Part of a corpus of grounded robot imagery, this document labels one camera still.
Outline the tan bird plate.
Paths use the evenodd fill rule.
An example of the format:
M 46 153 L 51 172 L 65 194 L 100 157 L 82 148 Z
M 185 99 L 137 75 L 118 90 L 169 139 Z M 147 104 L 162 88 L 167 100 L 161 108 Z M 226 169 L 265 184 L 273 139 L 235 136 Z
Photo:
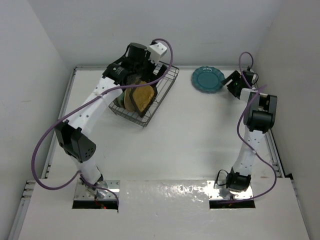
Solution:
M 124 108 L 128 111 L 128 112 L 135 112 L 135 106 L 132 103 L 132 100 L 130 98 L 130 93 L 132 91 L 132 88 L 127 88 L 124 91 Z

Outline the black square amber plate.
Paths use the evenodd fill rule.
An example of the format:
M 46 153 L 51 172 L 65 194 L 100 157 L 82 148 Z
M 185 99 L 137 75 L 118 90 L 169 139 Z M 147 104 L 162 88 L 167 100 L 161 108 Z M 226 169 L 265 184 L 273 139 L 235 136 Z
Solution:
M 134 111 L 142 118 L 153 104 L 158 94 L 156 85 L 134 87 L 129 98 L 133 104 Z

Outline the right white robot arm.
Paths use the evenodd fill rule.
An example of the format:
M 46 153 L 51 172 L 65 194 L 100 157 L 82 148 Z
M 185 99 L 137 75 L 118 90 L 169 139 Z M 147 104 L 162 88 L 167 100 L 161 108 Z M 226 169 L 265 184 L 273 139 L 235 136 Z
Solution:
M 222 81 L 234 97 L 247 103 L 240 117 L 245 126 L 244 138 L 238 157 L 226 177 L 225 186 L 233 192 L 246 191 L 250 186 L 259 144 L 276 121 L 278 97 L 253 89 L 252 80 L 255 78 L 249 70 L 241 73 L 235 70 Z

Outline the teal scalloped plate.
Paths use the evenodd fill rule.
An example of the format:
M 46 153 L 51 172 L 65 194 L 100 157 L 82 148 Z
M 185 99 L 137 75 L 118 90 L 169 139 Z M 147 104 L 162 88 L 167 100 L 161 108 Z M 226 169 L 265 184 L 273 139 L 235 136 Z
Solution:
M 225 75 L 217 68 L 212 66 L 198 67 L 191 75 L 193 87 L 206 94 L 219 92 L 223 87 Z

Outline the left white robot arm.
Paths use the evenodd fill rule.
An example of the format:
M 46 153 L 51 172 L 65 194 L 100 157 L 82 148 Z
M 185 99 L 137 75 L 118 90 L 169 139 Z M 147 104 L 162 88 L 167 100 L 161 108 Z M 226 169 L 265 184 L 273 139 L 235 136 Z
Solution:
M 89 135 L 107 107 L 118 97 L 129 98 L 126 110 L 143 116 L 156 96 L 158 81 L 168 72 L 166 66 L 157 74 L 154 70 L 168 48 L 159 41 L 149 46 L 130 43 L 125 53 L 109 64 L 94 91 L 84 101 L 84 108 L 61 121 L 55 128 L 59 145 L 74 159 L 81 179 L 87 185 L 103 181 L 93 155 L 96 144 Z

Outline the light blue flower plate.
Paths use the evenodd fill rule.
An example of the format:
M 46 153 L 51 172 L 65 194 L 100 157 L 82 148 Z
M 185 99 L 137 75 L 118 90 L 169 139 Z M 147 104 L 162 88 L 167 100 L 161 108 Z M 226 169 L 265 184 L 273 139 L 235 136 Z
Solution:
M 117 98 L 121 108 L 125 109 L 125 92 L 123 91 Z

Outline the beige tree pattern plate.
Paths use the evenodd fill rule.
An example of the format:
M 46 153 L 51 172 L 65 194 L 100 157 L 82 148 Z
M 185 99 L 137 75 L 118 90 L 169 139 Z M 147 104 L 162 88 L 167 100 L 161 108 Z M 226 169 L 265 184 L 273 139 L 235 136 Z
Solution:
M 114 99 L 113 103 L 114 103 L 117 107 L 119 107 L 119 108 L 122 107 L 122 106 L 120 105 L 117 97 Z

